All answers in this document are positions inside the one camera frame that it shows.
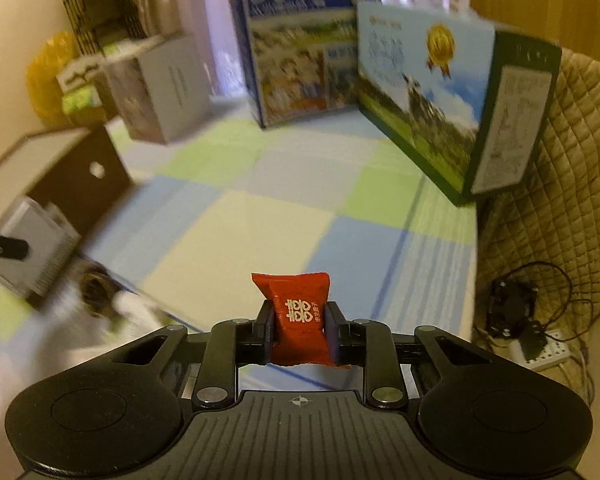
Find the red candy packet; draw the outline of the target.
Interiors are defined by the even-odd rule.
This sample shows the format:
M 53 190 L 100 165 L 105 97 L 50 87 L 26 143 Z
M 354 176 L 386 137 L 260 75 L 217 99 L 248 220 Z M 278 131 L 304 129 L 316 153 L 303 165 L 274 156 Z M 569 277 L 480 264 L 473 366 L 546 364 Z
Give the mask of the red candy packet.
M 337 365 L 329 356 L 324 332 L 330 287 L 327 273 L 253 273 L 251 277 L 265 298 L 273 303 L 276 329 L 271 353 L 273 364 L 317 364 L 350 370 L 350 365 Z

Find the white medicine box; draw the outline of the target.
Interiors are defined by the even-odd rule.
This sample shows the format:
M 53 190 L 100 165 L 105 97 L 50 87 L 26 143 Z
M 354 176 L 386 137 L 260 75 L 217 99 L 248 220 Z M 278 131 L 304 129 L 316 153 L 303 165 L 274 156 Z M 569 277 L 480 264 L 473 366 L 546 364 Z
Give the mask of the white medicine box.
M 18 197 L 1 216 L 0 234 L 29 244 L 24 260 L 0 258 L 0 283 L 27 300 L 48 293 L 81 240 L 55 204 L 43 208 L 28 196 Z

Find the white green tissue box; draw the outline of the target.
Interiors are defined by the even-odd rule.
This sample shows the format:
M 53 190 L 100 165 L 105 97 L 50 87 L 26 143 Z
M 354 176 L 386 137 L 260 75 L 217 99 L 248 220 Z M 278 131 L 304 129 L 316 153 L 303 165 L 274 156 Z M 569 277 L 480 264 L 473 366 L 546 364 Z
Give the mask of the white green tissue box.
M 100 73 L 104 59 L 101 54 L 80 56 L 70 61 L 56 76 L 62 91 L 61 110 L 65 115 L 102 106 L 94 78 Z

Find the small white bottle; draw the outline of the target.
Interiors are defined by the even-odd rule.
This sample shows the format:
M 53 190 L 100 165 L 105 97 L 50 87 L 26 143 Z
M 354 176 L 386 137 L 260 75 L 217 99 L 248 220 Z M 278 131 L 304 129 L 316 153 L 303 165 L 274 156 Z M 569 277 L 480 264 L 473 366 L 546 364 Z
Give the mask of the small white bottle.
M 126 319 L 127 326 L 143 330 L 145 333 L 158 330 L 162 326 L 156 304 L 134 292 L 116 292 L 112 297 L 111 307 Z

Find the green landscape milk box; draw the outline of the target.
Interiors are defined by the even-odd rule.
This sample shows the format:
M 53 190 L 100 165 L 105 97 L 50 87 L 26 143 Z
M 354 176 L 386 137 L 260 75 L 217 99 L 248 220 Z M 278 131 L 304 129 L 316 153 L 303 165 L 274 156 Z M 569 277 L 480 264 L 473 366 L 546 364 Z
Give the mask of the green landscape milk box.
M 456 206 L 517 185 L 562 49 L 468 12 L 362 0 L 358 102 Z

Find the white power strip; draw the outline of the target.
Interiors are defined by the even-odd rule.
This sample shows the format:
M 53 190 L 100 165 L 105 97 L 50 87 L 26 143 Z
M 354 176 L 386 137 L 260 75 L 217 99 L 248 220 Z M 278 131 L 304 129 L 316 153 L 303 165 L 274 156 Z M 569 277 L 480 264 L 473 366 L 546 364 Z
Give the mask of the white power strip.
M 521 344 L 518 340 L 513 340 L 508 345 L 510 359 L 515 363 L 540 372 L 548 368 L 567 362 L 570 359 L 571 352 L 568 344 L 562 341 L 562 331 L 559 328 L 550 330 L 547 333 L 547 342 L 541 353 L 534 359 L 528 359 L 524 356 Z

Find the beige quilted headboard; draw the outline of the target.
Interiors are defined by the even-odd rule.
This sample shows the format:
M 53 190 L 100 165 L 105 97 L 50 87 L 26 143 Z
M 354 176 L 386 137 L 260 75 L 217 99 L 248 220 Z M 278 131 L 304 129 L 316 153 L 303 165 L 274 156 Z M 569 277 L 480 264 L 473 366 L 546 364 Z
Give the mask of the beige quilted headboard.
M 490 288 L 501 280 L 538 292 L 535 316 L 575 355 L 559 365 L 587 401 L 588 331 L 600 319 L 600 61 L 565 49 L 547 124 L 512 190 L 478 203 L 475 334 L 486 331 Z

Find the brown cardboard storage box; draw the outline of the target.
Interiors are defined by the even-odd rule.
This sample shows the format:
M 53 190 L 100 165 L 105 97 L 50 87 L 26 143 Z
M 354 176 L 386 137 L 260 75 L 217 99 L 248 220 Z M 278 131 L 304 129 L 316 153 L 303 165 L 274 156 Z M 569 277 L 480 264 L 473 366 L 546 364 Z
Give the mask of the brown cardboard storage box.
M 0 218 L 27 196 L 86 237 L 132 186 L 105 127 L 31 133 L 0 158 Z

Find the blue milk carton box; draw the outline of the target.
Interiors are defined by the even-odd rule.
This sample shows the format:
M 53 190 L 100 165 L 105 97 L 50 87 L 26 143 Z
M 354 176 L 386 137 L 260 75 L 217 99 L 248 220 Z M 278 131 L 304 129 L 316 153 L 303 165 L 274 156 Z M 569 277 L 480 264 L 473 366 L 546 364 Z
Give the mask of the blue milk carton box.
M 230 0 L 245 85 L 260 127 L 355 104 L 359 1 Z

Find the yellow plastic bag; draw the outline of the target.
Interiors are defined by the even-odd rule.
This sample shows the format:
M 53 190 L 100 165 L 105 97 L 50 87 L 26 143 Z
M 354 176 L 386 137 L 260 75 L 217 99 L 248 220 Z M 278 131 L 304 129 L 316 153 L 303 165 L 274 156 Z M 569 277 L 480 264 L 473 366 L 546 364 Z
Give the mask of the yellow plastic bag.
M 73 33 L 58 32 L 38 50 L 24 73 L 31 106 L 46 129 L 84 127 L 79 119 L 71 118 L 62 111 L 64 92 L 56 78 L 79 55 Z

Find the white square gift box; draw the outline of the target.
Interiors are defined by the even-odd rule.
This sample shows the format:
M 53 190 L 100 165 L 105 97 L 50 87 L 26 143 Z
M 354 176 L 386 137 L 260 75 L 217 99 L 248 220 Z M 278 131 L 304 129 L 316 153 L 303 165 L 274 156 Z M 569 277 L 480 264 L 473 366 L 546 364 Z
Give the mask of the white square gift box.
M 192 36 L 153 36 L 111 55 L 102 70 L 134 140 L 169 144 L 209 113 L 208 75 Z

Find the plaid bed sheet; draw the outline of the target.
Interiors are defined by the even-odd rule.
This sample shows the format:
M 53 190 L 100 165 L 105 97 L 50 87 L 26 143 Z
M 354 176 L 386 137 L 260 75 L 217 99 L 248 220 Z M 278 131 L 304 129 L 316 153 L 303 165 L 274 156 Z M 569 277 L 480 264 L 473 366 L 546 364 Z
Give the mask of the plaid bed sheet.
M 135 180 L 82 248 L 197 330 L 243 316 L 252 276 L 325 272 L 349 318 L 468 337 L 477 219 L 358 112 L 261 130 L 239 102 L 185 141 L 114 144 Z

